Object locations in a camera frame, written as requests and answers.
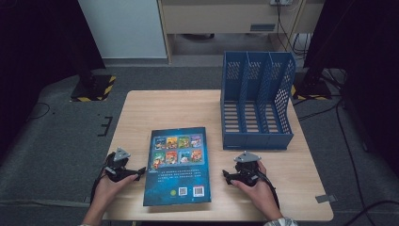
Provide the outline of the blue picture book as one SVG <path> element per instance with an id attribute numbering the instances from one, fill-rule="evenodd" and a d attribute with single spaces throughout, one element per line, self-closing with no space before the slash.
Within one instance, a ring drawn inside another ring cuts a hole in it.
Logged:
<path id="1" fill-rule="evenodd" d="M 205 128 L 153 130 L 143 205 L 211 200 Z"/>

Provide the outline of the black stand with striped base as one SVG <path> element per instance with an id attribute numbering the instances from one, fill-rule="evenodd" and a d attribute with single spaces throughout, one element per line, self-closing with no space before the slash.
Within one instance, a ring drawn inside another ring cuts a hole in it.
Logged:
<path id="1" fill-rule="evenodd" d="M 296 100 L 328 100 L 331 92 L 321 72 L 300 71 L 295 73 L 292 96 Z"/>
<path id="2" fill-rule="evenodd" d="M 111 74 L 93 74 L 91 71 L 79 75 L 71 100 L 73 102 L 104 101 L 111 92 L 116 76 Z"/>

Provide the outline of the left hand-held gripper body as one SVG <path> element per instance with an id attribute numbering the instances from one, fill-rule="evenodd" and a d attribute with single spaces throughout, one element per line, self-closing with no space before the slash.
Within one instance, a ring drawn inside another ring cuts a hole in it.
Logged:
<path id="1" fill-rule="evenodd" d="M 113 182 L 119 182 L 130 175 L 136 175 L 136 181 L 139 180 L 139 171 L 126 169 L 125 166 L 131 155 L 125 152 L 121 147 L 113 153 L 110 153 L 105 159 L 104 172 Z"/>

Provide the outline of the black tape floor mark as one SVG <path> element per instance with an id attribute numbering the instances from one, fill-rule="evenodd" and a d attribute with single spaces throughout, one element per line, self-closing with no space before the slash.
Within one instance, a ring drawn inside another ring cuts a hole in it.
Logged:
<path id="1" fill-rule="evenodd" d="M 100 134 L 98 134 L 98 137 L 106 137 L 107 136 L 109 128 L 112 123 L 112 120 L 113 120 L 112 116 L 105 116 L 104 118 L 107 120 L 107 122 L 101 124 L 101 127 L 103 127 L 104 130 Z"/>

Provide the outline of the person's right hand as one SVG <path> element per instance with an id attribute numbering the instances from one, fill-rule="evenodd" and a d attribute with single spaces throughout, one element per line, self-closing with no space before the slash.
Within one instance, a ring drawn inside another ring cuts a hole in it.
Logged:
<path id="1" fill-rule="evenodd" d="M 263 180 L 258 180 L 255 186 L 247 186 L 237 181 L 238 189 L 243 191 L 252 201 L 253 205 L 263 214 L 266 209 L 278 208 L 270 186 Z"/>

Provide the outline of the person's left hand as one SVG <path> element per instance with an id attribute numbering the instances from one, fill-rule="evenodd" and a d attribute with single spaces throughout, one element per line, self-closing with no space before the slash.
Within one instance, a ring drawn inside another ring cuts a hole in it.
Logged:
<path id="1" fill-rule="evenodd" d="M 115 199 L 116 195 L 123 188 L 132 184 L 136 178 L 137 175 L 130 175 L 118 182 L 113 182 L 107 175 L 102 176 L 95 188 L 94 198 L 90 206 L 96 208 L 105 208 Z"/>

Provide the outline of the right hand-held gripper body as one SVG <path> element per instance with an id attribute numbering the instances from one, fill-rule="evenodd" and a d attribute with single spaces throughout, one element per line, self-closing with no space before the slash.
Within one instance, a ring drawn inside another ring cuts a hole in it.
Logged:
<path id="1" fill-rule="evenodd" d="M 235 169 L 239 174 L 238 181 L 246 184 L 247 186 L 255 186 L 259 178 L 258 161 L 262 158 L 254 153 L 244 151 L 234 158 L 236 162 Z"/>

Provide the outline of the black curtain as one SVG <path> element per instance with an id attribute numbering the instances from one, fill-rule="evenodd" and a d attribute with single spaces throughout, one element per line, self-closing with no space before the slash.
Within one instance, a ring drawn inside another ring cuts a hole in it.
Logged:
<path id="1" fill-rule="evenodd" d="M 44 87 L 103 66 L 78 0 L 0 0 L 0 159 Z"/>
<path id="2" fill-rule="evenodd" d="M 367 148 L 399 176 L 399 0 L 325 0 L 304 67 L 303 89 L 323 69 L 347 73 L 343 97 Z"/>

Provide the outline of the light wooden desk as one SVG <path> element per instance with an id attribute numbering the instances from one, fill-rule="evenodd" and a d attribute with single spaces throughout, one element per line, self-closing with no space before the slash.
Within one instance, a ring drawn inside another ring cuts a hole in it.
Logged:
<path id="1" fill-rule="evenodd" d="M 296 34 L 314 31 L 326 0 L 157 0 L 168 60 L 182 34 L 267 34 L 276 51 L 294 48 Z"/>

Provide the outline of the blue plastic file rack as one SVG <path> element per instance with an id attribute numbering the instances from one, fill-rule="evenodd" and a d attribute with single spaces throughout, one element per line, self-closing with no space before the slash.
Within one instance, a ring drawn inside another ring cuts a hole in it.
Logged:
<path id="1" fill-rule="evenodd" d="M 294 134 L 288 103 L 295 80 L 288 52 L 224 54 L 220 94 L 225 150 L 285 150 Z"/>

